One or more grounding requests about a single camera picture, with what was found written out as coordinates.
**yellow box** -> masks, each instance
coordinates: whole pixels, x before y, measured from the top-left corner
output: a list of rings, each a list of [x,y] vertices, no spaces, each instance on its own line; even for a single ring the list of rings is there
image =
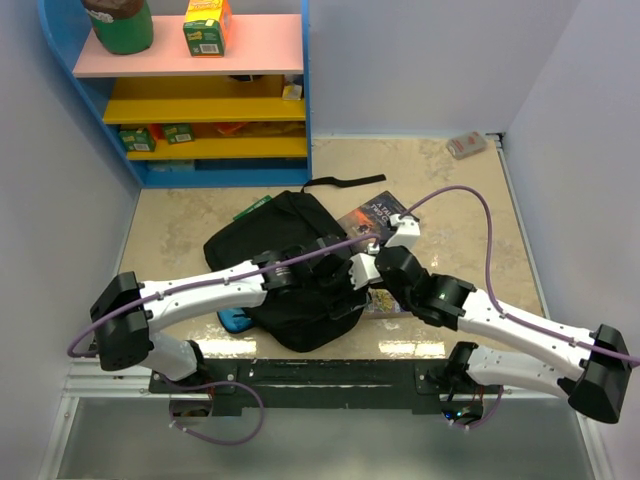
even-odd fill
[[[228,0],[189,0],[184,34],[193,57],[222,57],[229,43]]]

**blue object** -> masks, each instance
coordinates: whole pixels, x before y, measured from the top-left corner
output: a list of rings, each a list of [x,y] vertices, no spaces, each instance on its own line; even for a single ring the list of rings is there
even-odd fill
[[[218,318],[229,333],[242,333],[254,327],[253,320],[247,317],[241,308],[230,308],[218,312]]]
[[[91,21],[80,0],[38,0],[40,22],[54,57],[87,105],[114,147],[114,156],[124,164],[142,188],[267,187],[304,185],[312,176],[311,83],[309,58],[309,0],[301,0],[304,54],[304,94],[307,113],[307,158],[229,159],[199,162],[189,172],[157,172],[147,162],[132,162],[118,136],[118,126],[102,121],[111,98],[115,78],[76,78],[73,69],[91,31]]]

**backpack strap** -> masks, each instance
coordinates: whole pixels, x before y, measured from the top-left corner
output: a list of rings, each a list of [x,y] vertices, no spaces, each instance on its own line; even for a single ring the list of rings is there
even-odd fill
[[[372,177],[354,178],[353,180],[339,180],[336,177],[321,177],[309,180],[304,184],[301,193],[304,193],[304,189],[307,187],[313,187],[315,185],[333,185],[338,188],[359,187],[360,185],[369,185],[370,183],[384,182],[387,179],[385,175],[373,175]]]

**shelf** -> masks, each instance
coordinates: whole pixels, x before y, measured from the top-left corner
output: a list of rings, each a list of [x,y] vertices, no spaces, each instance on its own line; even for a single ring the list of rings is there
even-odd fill
[[[194,58],[182,30],[184,15],[154,16],[153,45],[134,55],[113,55],[89,33],[73,74],[84,77],[303,73],[300,15],[234,15],[227,53]]]
[[[280,136],[223,137],[207,124],[193,125],[195,142],[169,145],[159,140],[154,152],[129,152],[131,161],[216,158],[303,158],[307,156],[305,131]]]
[[[268,187],[303,185],[309,180],[304,160],[218,160],[215,169],[190,172],[149,171],[145,188]]]
[[[110,125],[304,121],[304,100],[282,100],[282,76],[119,78],[104,114]]]

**black backpack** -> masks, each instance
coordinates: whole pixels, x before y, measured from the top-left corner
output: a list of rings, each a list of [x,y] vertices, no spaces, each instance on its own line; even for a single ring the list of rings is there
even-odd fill
[[[204,245],[207,264],[213,271],[223,270],[268,250],[306,248],[330,235],[346,239],[338,222],[304,188],[346,188],[384,180],[384,175],[346,181],[323,177],[309,181],[299,193],[282,192],[216,233]],[[354,291],[346,281],[347,270],[338,273],[344,278],[335,278],[331,284],[306,280],[304,288],[268,297],[261,306],[244,312],[285,347],[296,352],[315,350],[351,330],[367,303],[368,288]]]

